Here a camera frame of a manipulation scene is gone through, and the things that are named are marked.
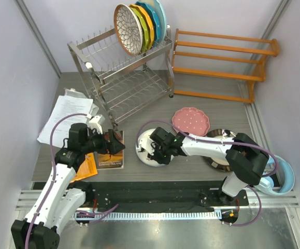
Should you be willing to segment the pink dotted plate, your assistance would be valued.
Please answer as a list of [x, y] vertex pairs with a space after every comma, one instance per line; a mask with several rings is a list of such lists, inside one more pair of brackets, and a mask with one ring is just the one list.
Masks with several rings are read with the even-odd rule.
[[175, 112], [172, 124], [185, 133], [204, 136], [210, 129], [208, 116], [195, 107], [184, 107]]

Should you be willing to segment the brown floral pattern plate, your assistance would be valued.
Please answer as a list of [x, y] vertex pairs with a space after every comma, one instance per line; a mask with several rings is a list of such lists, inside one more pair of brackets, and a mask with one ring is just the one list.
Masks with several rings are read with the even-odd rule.
[[142, 48], [142, 28], [134, 11], [125, 4], [115, 8], [114, 27], [122, 48], [132, 56], [140, 54]]

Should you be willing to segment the steel dish rack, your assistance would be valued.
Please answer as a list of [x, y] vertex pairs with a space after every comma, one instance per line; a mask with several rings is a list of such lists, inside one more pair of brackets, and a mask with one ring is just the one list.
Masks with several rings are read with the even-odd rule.
[[67, 46], [87, 96], [98, 101], [115, 130], [159, 98], [174, 96], [169, 26], [162, 42], [136, 56], [123, 50], [114, 28]]

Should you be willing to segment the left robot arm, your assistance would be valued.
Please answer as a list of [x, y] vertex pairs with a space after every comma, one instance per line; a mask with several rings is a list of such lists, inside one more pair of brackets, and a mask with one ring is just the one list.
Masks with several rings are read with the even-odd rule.
[[60, 235], [76, 210], [94, 202], [90, 184], [72, 182], [86, 155], [115, 155], [124, 149], [112, 129], [100, 134], [85, 123], [72, 124], [67, 146], [53, 156], [51, 173], [38, 199], [28, 214], [11, 226], [15, 247], [58, 248]]

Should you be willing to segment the white strawberry plate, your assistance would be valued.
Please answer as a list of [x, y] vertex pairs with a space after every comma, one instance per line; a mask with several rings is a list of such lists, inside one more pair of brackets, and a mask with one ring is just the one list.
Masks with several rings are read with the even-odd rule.
[[172, 133], [158, 127], [143, 132], [137, 139], [138, 145], [135, 145], [136, 155], [140, 161], [150, 167], [162, 167], [168, 165], [174, 155], [164, 153], [164, 142], [172, 139]]

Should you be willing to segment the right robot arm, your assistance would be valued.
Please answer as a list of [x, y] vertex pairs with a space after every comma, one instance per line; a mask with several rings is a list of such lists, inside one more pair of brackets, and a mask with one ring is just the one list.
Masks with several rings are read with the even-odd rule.
[[203, 156], [226, 161], [231, 174], [218, 191], [218, 199], [229, 205], [247, 186], [257, 186], [269, 160], [269, 151], [260, 147], [248, 135], [237, 133], [235, 137], [207, 138], [179, 132], [176, 135], [161, 127], [154, 129], [142, 149], [149, 160], [167, 165], [176, 156]]

